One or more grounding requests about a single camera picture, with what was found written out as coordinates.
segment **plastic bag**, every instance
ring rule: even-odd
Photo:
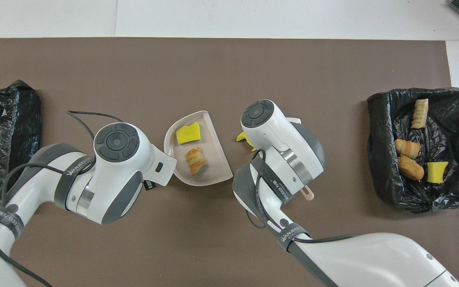
[[[38,151],[41,133],[36,91],[20,80],[0,89],[0,182],[8,171],[27,163]]]
[[[416,100],[428,98],[426,129],[411,129]],[[425,212],[459,208],[459,89],[396,89],[367,100],[370,118],[368,161],[379,198],[400,209]],[[419,142],[415,161],[424,168],[421,181],[398,169],[394,140]],[[441,184],[427,182],[428,162],[448,161]]]

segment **white floor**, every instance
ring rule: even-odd
[[[459,87],[459,15],[446,0],[0,0],[0,37],[445,40]]]

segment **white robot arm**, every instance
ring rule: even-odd
[[[271,100],[250,105],[241,125],[260,156],[235,173],[237,200],[324,285],[459,287],[449,271],[404,236],[373,233],[313,240],[281,206],[324,171],[320,142],[305,126],[288,121]]]
[[[111,223],[129,211],[145,180],[166,185],[177,163],[152,145],[136,126],[125,122],[98,131],[93,148],[96,163],[89,171],[87,167],[94,159],[66,143],[43,147],[31,158],[31,167],[24,169],[9,191],[11,199],[0,205],[2,253],[10,253],[41,203],[51,201],[97,223]],[[1,256],[0,286],[25,286]]]

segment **croissant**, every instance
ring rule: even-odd
[[[416,100],[414,115],[412,116],[412,128],[420,129],[426,127],[428,119],[428,99]]]
[[[189,163],[189,167],[191,168],[192,177],[196,177],[199,169],[203,165],[207,164],[202,151],[203,150],[199,147],[195,147],[194,149],[191,149],[185,156],[187,162]]]
[[[409,158],[416,158],[419,155],[419,149],[421,149],[421,144],[418,142],[410,142],[408,140],[397,139],[394,141],[396,145],[396,151],[404,156]]]

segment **yellow plastic piece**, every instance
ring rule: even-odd
[[[184,126],[177,130],[177,141],[180,145],[200,139],[201,134],[199,133],[199,124],[197,122],[193,122],[190,126]]]
[[[444,179],[444,170],[448,165],[448,161],[428,162],[428,182],[442,183]]]
[[[253,149],[251,149],[251,152],[255,151],[255,147],[253,147],[253,145],[251,144],[251,142],[248,140],[247,136],[245,135],[245,132],[241,132],[238,136],[237,136],[237,142],[241,141],[241,140],[245,140]]]

